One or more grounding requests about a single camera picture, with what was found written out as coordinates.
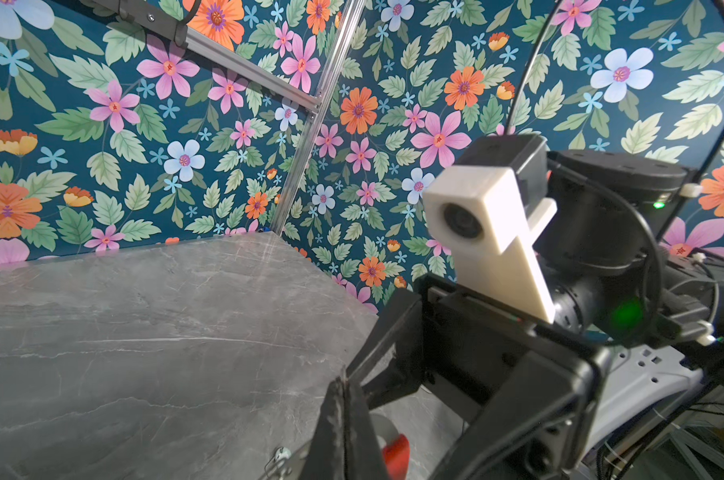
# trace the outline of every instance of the wall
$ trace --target wall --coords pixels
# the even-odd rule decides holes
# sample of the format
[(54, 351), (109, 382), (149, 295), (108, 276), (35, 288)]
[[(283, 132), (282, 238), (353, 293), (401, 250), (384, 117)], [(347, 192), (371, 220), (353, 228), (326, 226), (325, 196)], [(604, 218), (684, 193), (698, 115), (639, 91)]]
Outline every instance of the wall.
[[(428, 234), (422, 189), (472, 138), (502, 133), (550, 5), (368, 2), (349, 53), (365, 76), (341, 78), (285, 236), (371, 308), (426, 272), (454, 279), (449, 250)], [(700, 165), (724, 118), (724, 27), (713, 7), (565, 5), (515, 131), (540, 133), (555, 150)], [(705, 186), (719, 197), (690, 202), (666, 237), (675, 254), (706, 246), (724, 255), (724, 149), (715, 168), (719, 183)]]
[(0, 2), (0, 263), (267, 224), (302, 114), (95, 4), (29, 4)]

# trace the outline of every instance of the leaf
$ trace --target leaf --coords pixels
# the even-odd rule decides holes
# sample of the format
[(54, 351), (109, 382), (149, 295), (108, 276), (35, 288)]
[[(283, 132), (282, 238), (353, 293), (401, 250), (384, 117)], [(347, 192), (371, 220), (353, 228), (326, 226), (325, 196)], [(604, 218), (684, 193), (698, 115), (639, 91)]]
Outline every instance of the leaf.
[(594, 113), (591, 115), (591, 127), (595, 128), (602, 137), (607, 138), (610, 136), (610, 129), (607, 126), (609, 122), (610, 116), (607, 115), (606, 111), (601, 108), (595, 109)]
[(179, 134), (195, 134), (204, 124), (204, 118), (189, 118), (186, 124), (178, 130)]
[(298, 228), (295, 225), (292, 225), (290, 222), (287, 222), (284, 225), (284, 234), (287, 238), (290, 240), (300, 240), (300, 234), (298, 233)]
[(463, 109), (463, 123), (468, 130), (474, 127), (476, 120), (479, 120), (479, 104)]
[(92, 204), (93, 213), (96, 214), (96, 220), (104, 225), (116, 225), (116, 223), (125, 216), (122, 211), (122, 204), (116, 197), (110, 197), (100, 190), (96, 190), (96, 201)]
[(690, 76), (687, 80), (679, 82), (678, 88), (664, 94), (667, 100), (679, 100), (683, 104), (691, 101), (703, 101), (708, 97), (715, 97), (722, 90), (724, 73), (716, 70), (705, 70)]
[(217, 186), (217, 180), (213, 182), (213, 185), (207, 188), (207, 191), (204, 192), (204, 198), (202, 201), (202, 205), (206, 206), (207, 208), (215, 208), (215, 206), (218, 204), (218, 201), (221, 200), (221, 189)]
[(626, 93), (625, 98), (617, 104), (617, 109), (624, 112), (630, 120), (639, 120), (639, 109), (636, 108), (639, 104), (639, 97), (631, 90)]
[(226, 180), (226, 191), (224, 191), (225, 194), (236, 190), (239, 187), (239, 184), (242, 183), (242, 180), (244, 179), (244, 173), (240, 169), (236, 169), (228, 176), (228, 180)]
[(419, 87), (429, 79), (434, 63), (436, 63), (436, 58), (420, 62), (418, 66), (410, 72), (410, 83), (413, 84), (413, 87)]
[(536, 118), (548, 120), (556, 115), (556, 112), (561, 108), (561, 102), (564, 101), (564, 94), (561, 93), (563, 87), (564, 85), (560, 80), (539, 98), (534, 110)]
[(239, 225), (239, 222), (242, 221), (242, 217), (244, 216), (244, 206), (245, 204), (242, 204), (232, 210), (231, 214), (226, 219), (226, 225), (228, 225), (229, 228), (236, 228), (236, 226)]
[(12, 118), (12, 102), (10, 101), (10, 89), (0, 88), (0, 120)]
[(447, 274), (445, 259), (443, 259), (441, 255), (429, 258), (429, 270), (431, 270), (431, 273), (434, 275), (444, 276)]
[(210, 89), (213, 87), (213, 79), (208, 78), (201, 82), (194, 84), (194, 91), (186, 99), (186, 106), (191, 107), (192, 105), (198, 104), (201, 101), (207, 100), (207, 95), (210, 94)]
[(184, 12), (181, 3), (178, 0), (159, 0), (159, 8), (176, 20), (183, 20)]
[(505, 78), (512, 73), (514, 73), (514, 69), (503, 64), (490, 65), (482, 70), (482, 74), (485, 76), (482, 83), (485, 84), (485, 88), (494, 87), (503, 83)]
[[(233, 147), (234, 140), (231, 138), (231, 134), (233, 133), (233, 129), (229, 127), (224, 127), (221, 129), (221, 131), (217, 132), (213, 136), (212, 142), (207, 146), (205, 150), (207, 151), (215, 151), (215, 152), (224, 152), (228, 150), (229, 148)], [(237, 151), (230, 151), (226, 153), (226, 155), (223, 158), (228, 157), (229, 155), (233, 155), (233, 158), (236, 159), (236, 162), (239, 163), (239, 153)], [(215, 168), (216, 171), (229, 171), (228, 170), (219, 170), (220, 165), (218, 165), (217, 168)]]
[(120, 58), (126, 62), (137, 57), (146, 48), (146, 31), (141, 25), (123, 22), (117, 17), (117, 21), (109, 23), (108, 27), (111, 30), (103, 35), (103, 41), (106, 42), (106, 64), (111, 65)]
[(514, 4), (503, 8), (500, 12), (495, 14), (495, 19), (487, 26), (487, 33), (492, 32), (496, 28), (502, 27), (509, 20), (509, 14), (511, 13), (511, 7)]
[(56, 106), (52, 104), (52, 100), (45, 93), (47, 89), (45, 84), (37, 77), (26, 70), (20, 69), (15, 81), (18, 93), (23, 95), (24, 98), (30, 98), (45, 110), (56, 111)]
[(215, 220), (210, 215), (199, 216), (194, 219), (189, 225), (186, 225), (184, 230), (190, 230), (195, 234), (206, 234), (215, 226)]
[(435, 27), (443, 24), (448, 18), (450, 18), (450, 2), (440, 2), (429, 10), (420, 24), (425, 27)]
[(596, 8), (590, 14), (591, 25), (583, 29), (583, 38), (589, 45), (596, 45), (602, 50), (611, 50), (612, 35), (615, 34), (614, 12), (607, 7)]
[(165, 195), (165, 197), (162, 197), (162, 199), (159, 200), (159, 205), (157, 205), (156, 208), (154, 209), (154, 215), (170, 208), (171, 206), (173, 206), (174, 202), (175, 202), (175, 194)]
[(718, 104), (703, 104), (694, 107), (684, 114), (681, 120), (674, 123), (676, 129), (666, 137), (666, 140), (679, 140), (680, 138), (694, 138), (700, 134), (707, 134), (712, 127), (722, 122), (722, 109)]
[(656, 20), (654, 22), (650, 22), (650, 25), (647, 26), (647, 28), (642, 28), (641, 30), (634, 32), (630, 35), (631, 40), (639, 40), (642, 38), (658, 38), (662, 34), (666, 33), (666, 31), (671, 28), (674, 24), (676, 24), (676, 20)]
[(43, 72), (51, 77), (58, 76), (56, 66), (52, 64), (50, 57), (47, 56), (47, 47), (33, 33), (23, 28), (21, 38), (16, 40), (16, 46), (19, 50), (26, 50), (31, 61)]
[(52, 170), (44, 170), (39, 173), (32, 172), (28, 178), (18, 180), (17, 183), (29, 191), (27, 198), (38, 198), (44, 204), (54, 197), (58, 197), (68, 187), (66, 184), (74, 176), (70, 172), (53, 173)]
[(567, 117), (567, 120), (561, 122), (556, 127), (554, 127), (554, 130), (556, 130), (556, 131), (575, 130), (576, 128), (580, 127), (583, 124), (583, 122), (586, 121), (586, 118), (588, 118), (588, 114), (586, 112), (579, 113), (579, 114), (572, 114), (569, 117)]
[(439, 95), (444, 91), (446, 82), (447, 78), (439, 78), (425, 84), (423, 90), (418, 93), (418, 103), (421, 108), (430, 107), (439, 100)]
[(50, 60), (69, 77), (69, 84), (77, 88), (98, 88), (106, 91), (108, 82), (117, 80), (117, 76), (108, 66), (99, 64), (92, 58), (85, 60), (74, 55), (74, 59), (69, 60), (50, 55)]
[(343, 275), (345, 278), (348, 278), (350, 276), (353, 276), (357, 272), (358, 267), (359, 261), (349, 258), (348, 260), (340, 264), (340, 274)]
[(290, 27), (295, 28), (300, 24), (303, 13), (306, 12), (306, 2), (307, 0), (290, 0), (287, 4), (287, 23)]
[(386, 172), (389, 171), (389, 155), (385, 151), (379, 151), (373, 159), (373, 168), (378, 175), (378, 180), (383, 181)]
[(250, 43), (255, 43), (260, 48), (272, 48), (273, 43), (277, 41), (276, 34), (277, 24), (273, 20), (259, 23), (255, 26), (255, 30), (247, 39)]
[(527, 83), (532, 93), (538, 93), (538, 87), (545, 81), (550, 65), (551, 60), (548, 59), (548, 55), (540, 53), (535, 57), (535, 62), (530, 68), (530, 80)]
[(405, 240), (403, 243), (409, 249), (409, 251), (413, 252), (415, 255), (426, 256), (431, 253), (432, 248), (430, 246), (426, 246), (426, 242), (428, 241), (428, 238), (424, 238), (422, 236), (414, 236), (409, 240)]
[(98, 185), (105, 185), (114, 191), (119, 190), (117, 180), (122, 176), (119, 174), (119, 162), (114, 155), (105, 151), (98, 152), (87, 160), (87, 166), (90, 168), (90, 177), (95, 178)]
[(313, 251), (314, 255), (317, 256), (317, 260), (322, 262), (323, 264), (329, 264), (333, 261), (332, 252), (330, 252), (327, 248), (323, 246), (315, 246), (311, 249), (311, 251)]
[(425, 267), (423, 264), (414, 264), (413, 269), (410, 272), (410, 276), (413, 278), (413, 282), (416, 278), (420, 276), (424, 276), (429, 272), (429, 269)]
[(119, 233), (125, 235), (126, 242), (146, 240), (149, 236), (160, 234), (161, 232), (159, 227), (146, 220), (128, 220), (119, 230)]
[(125, 195), (125, 206), (130, 210), (140, 210), (148, 206), (148, 200), (152, 194), (148, 185), (140, 174), (136, 174), (136, 181), (130, 184)]
[(418, 56), (420, 55), (420, 36), (416, 37), (415, 40), (408, 43), (405, 47), (405, 51), (402, 53), (402, 59), (400, 62), (405, 70), (409, 70), (415, 66), (418, 62)]
[(71, 50), (76, 50), (78, 48), (79, 50), (90, 54), (103, 55), (103, 50), (101, 50), (95, 42), (83, 35), (82, 29), (74, 22), (69, 22), (64, 18), (56, 17), (55, 21), (52, 23), (52, 31), (56, 34), (61, 43), (69, 47)]
[(682, 17), (682, 24), (687, 27), (691, 37), (700, 35), (700, 24), (705, 17), (706, 9), (702, 6), (700, 0), (693, 0)]
[(344, 240), (356, 240), (362, 235), (362, 225), (359, 222), (354, 222), (349, 225), (346, 229), (346, 235), (343, 236)]
[(660, 147), (657, 150), (650, 150), (644, 154), (646, 158), (654, 158), (655, 160), (661, 160), (670, 164), (675, 164), (679, 161), (679, 156), (682, 155), (683, 151), (688, 147), (684, 145), (677, 145), (676, 147), (665, 148)]
[[(535, 18), (530, 18), (525, 24), (517, 28), (512, 28), (511, 31), (518, 37), (521, 37), (522, 42), (535, 42), (538, 40), (538, 36), (543, 29), (543, 24), (546, 21), (548, 15), (538, 15)], [(554, 35), (554, 32), (558, 30), (558, 27), (550, 25), (548, 32), (546, 32), (543, 42), (546, 42)]]
[(169, 143), (165, 137), (165, 124), (159, 116), (157, 109), (151, 105), (139, 104), (134, 111), (141, 119), (138, 123), (138, 133), (146, 137), (146, 140), (156, 140), (159, 143)]
[(657, 138), (660, 127), (657, 122), (663, 113), (651, 115), (647, 120), (638, 120), (633, 127), (626, 130), (626, 136), (620, 140), (620, 145), (630, 154), (638, 154), (650, 148)]
[(583, 136), (583, 131), (579, 131), (575, 138), (572, 139), (568, 145), (570, 150), (583, 150), (586, 148), (586, 138)]
[(92, 220), (85, 212), (75, 212), (68, 206), (61, 208), (61, 219), (56, 220), (61, 240), (67, 244), (82, 245), (92, 238)]
[(355, 78), (362, 77), (362, 69), (359, 67), (359, 62), (353, 58), (346, 57), (343, 60), (343, 68), (341, 69), (340, 74), (349, 80), (354, 80)]
[(383, 88), (383, 91), (386, 92), (386, 95), (392, 97), (392, 98), (399, 98), (402, 95), (405, 94), (405, 90), (407, 88), (407, 84), (405, 82), (405, 79), (399, 76), (396, 77), (388, 77), (385, 80), (381, 80), (378, 85)]
[(147, 164), (148, 161), (143, 152), (146, 151), (141, 145), (141, 140), (130, 130), (122, 130), (113, 134), (109, 144), (116, 150), (117, 155), (127, 161), (135, 161), (138, 164)]
[(455, 52), (453, 53), (453, 64), (455, 65), (455, 70), (463, 72), (464, 68), (473, 67), (474, 63), (476, 63), (476, 58), (474, 58), (472, 48), (463, 42), (456, 42)]
[(551, 52), (558, 65), (564, 65), (572, 71), (578, 70), (578, 57), (580, 57), (578, 35), (570, 33), (557, 38), (551, 47)]
[(724, 42), (724, 33), (706, 33), (702, 38), (693, 38), (691, 43), (679, 48), (679, 53), (660, 64), (682, 70), (703, 68), (711, 62), (718, 62), (724, 58), (724, 52), (718, 48), (722, 42)]
[(425, 54), (432, 55), (434, 53), (440, 53), (451, 40), (453, 40), (453, 30), (449, 25), (437, 28), (434, 36), (429, 40), (429, 47), (426, 48)]
[(502, 119), (503, 108), (496, 97), (491, 97), (487, 105), (482, 108), (482, 114), (479, 115), (479, 129), (485, 135), (493, 134)]
[(47, 222), (38, 222), (32, 229), (22, 228), (21, 237), (29, 244), (37, 248), (43, 247), (51, 252), (56, 249), (58, 234)]

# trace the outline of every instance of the flower center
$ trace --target flower center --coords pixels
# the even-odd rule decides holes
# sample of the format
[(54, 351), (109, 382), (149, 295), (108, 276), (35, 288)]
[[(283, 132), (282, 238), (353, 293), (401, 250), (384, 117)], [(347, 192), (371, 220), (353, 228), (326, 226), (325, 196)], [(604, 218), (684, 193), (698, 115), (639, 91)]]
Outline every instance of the flower center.
[(165, 73), (168, 75), (175, 75), (175, 63), (170, 62), (169, 60), (165, 62)]
[(671, 254), (676, 256), (687, 256), (693, 251), (693, 247), (687, 244), (676, 244), (671, 247)]
[(612, 74), (612, 78), (614, 78), (616, 82), (625, 82), (628, 80), (629, 75), (631, 75), (630, 68), (620, 67)]

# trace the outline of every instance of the yellow orange flower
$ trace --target yellow orange flower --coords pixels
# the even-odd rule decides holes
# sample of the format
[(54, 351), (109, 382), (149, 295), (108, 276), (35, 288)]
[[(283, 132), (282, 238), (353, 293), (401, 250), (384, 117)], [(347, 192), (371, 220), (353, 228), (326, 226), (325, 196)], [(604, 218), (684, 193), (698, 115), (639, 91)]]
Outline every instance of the yellow orange flower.
[(63, 201), (69, 206), (86, 206), (93, 202), (90, 192), (79, 187), (71, 187), (63, 194)]
[(447, 105), (455, 105), (455, 110), (463, 110), (466, 107), (473, 107), (479, 101), (477, 95), (485, 92), (484, 74), (481, 70), (474, 72), (473, 67), (466, 67), (461, 71), (455, 71), (450, 75), (449, 82), (445, 85)]
[(488, 46), (492, 52), (497, 52), (509, 43), (509, 36), (503, 32), (493, 33), (490, 37)]
[(15, 238), (21, 228), (32, 229), (40, 218), (31, 215), (42, 209), (39, 198), (26, 198), (29, 191), (16, 184), (0, 184), (0, 238)]
[[(191, 10), (194, 0), (183, 0), (183, 7)], [(210, 38), (233, 52), (234, 43), (242, 43), (244, 27), (235, 20), (244, 18), (242, 0), (202, 0), (199, 10), (188, 23), (189, 28)]]
[(386, 266), (378, 262), (377, 256), (368, 257), (359, 265), (359, 272), (361, 272), (359, 278), (367, 286), (381, 286), (386, 278), (386, 274), (383, 272), (385, 269)]
[(350, 134), (356, 131), (358, 134), (367, 132), (369, 126), (375, 123), (378, 114), (375, 110), (378, 107), (378, 98), (370, 97), (373, 91), (367, 87), (362, 87), (360, 92), (358, 88), (351, 91), (347, 98), (343, 99), (340, 109), (340, 123), (348, 125), (346, 131)]
[(266, 194), (258, 192), (254, 197), (251, 197), (247, 201), (247, 206), (244, 207), (244, 211), (247, 212), (247, 218), (258, 218), (259, 216), (266, 213), (266, 206), (268, 205), (268, 197)]
[(498, 85), (498, 98), (501, 100), (511, 100), (514, 97), (514, 92), (516, 89), (514, 88), (514, 85), (511, 84), (511, 82), (503, 82), (500, 85)]
[(306, 13), (309, 14), (311, 32), (314, 34), (324, 32), (329, 20), (329, 0), (309, 0)]
[(23, 130), (0, 130), (0, 152), (6, 151), (13, 155), (26, 155), (36, 148), (36, 135)]

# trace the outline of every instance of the red object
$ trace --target red object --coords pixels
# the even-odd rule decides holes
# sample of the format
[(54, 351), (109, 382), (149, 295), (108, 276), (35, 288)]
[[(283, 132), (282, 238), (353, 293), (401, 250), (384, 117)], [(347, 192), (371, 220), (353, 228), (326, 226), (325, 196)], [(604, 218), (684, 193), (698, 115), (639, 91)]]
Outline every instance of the red object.
[(409, 466), (409, 441), (399, 434), (396, 440), (383, 447), (383, 460), (391, 480), (405, 480)]

